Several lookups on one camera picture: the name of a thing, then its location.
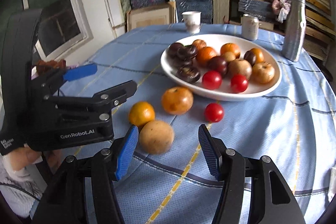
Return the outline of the grey sleeved left forearm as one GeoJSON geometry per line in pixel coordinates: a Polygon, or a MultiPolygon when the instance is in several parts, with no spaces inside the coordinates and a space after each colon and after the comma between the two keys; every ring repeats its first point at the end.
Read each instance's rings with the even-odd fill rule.
{"type": "Polygon", "coordinates": [[[29,165],[18,172],[9,172],[1,156],[1,193],[10,209],[19,217],[30,215],[34,203],[39,201],[45,188],[34,165],[29,165]]]}

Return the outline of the person's left hand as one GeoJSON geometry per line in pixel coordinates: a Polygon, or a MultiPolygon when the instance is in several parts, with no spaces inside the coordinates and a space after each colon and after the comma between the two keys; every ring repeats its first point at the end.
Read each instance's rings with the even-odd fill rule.
{"type": "MultiPolygon", "coordinates": [[[[41,152],[34,151],[28,146],[19,147],[3,157],[3,164],[7,171],[18,172],[26,166],[38,162],[41,156],[41,152]]],[[[58,168],[61,164],[61,151],[51,151],[46,159],[50,168],[58,168]]]]}

